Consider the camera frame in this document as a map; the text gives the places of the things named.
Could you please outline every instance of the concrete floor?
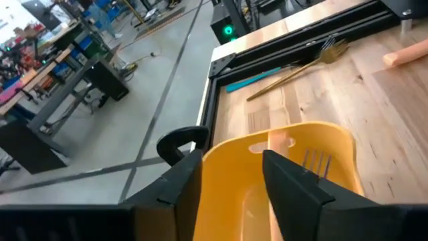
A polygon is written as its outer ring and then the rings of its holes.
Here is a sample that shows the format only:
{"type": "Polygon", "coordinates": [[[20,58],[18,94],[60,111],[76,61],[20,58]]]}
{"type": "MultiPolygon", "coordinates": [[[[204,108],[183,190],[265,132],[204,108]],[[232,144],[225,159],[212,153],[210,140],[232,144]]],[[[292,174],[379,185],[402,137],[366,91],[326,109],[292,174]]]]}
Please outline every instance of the concrete floor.
{"type": "Polygon", "coordinates": [[[209,27],[212,4],[203,4],[197,15],[200,0],[182,4],[186,14],[133,44],[137,32],[129,24],[131,16],[114,23],[123,37],[106,36],[106,42],[126,46],[118,52],[120,58],[133,62],[151,52],[156,57],[138,62],[126,98],[109,101],[93,115],[80,106],[63,126],[56,141],[75,153],[69,167],[2,175],[0,204],[116,204],[169,168],[156,158],[156,142],[173,129],[196,123],[211,52],[219,45],[209,27]],[[114,168],[104,173],[106,167],[114,168]],[[135,175],[130,176],[132,168],[135,175]]]}

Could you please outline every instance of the black aluminum frame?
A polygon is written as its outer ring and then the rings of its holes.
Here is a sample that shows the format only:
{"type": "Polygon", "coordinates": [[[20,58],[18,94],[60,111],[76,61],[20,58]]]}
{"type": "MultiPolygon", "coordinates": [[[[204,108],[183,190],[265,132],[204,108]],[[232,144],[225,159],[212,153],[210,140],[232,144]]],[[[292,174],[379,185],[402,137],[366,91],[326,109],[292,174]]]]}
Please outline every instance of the black aluminum frame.
{"type": "Polygon", "coordinates": [[[207,94],[200,125],[209,130],[204,151],[212,147],[219,93],[222,86],[296,61],[309,61],[330,37],[348,42],[384,31],[400,23],[383,2],[361,3],[239,54],[211,62],[207,94]]]}

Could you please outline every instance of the workbench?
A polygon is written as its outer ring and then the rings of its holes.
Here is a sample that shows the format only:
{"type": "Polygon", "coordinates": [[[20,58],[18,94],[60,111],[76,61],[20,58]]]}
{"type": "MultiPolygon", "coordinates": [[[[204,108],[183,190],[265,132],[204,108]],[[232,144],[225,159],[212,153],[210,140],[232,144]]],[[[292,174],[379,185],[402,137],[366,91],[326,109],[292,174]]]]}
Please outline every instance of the workbench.
{"type": "MultiPolygon", "coordinates": [[[[215,48],[212,60],[239,53],[364,0],[325,0],[313,7],[215,48]]],[[[270,128],[328,121],[356,141],[365,196],[381,204],[428,202],[428,58],[387,68],[384,54],[428,38],[428,21],[405,39],[394,27],[357,40],[336,63],[311,67],[294,81],[251,102],[246,98],[290,73],[281,72],[232,93],[221,89],[213,145],[270,128]]],[[[201,124],[209,79],[197,125],[201,124]]]]}

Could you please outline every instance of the person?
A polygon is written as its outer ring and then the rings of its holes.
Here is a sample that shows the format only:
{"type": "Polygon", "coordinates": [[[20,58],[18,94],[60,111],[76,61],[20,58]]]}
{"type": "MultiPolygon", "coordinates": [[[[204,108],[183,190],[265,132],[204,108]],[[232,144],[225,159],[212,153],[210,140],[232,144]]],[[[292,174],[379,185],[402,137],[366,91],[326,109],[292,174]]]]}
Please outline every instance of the person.
{"type": "Polygon", "coordinates": [[[90,12],[90,17],[101,23],[100,31],[107,31],[111,36],[118,39],[122,37],[121,33],[116,33],[110,22],[108,14],[95,3],[95,0],[79,0],[80,5],[90,12]]]}

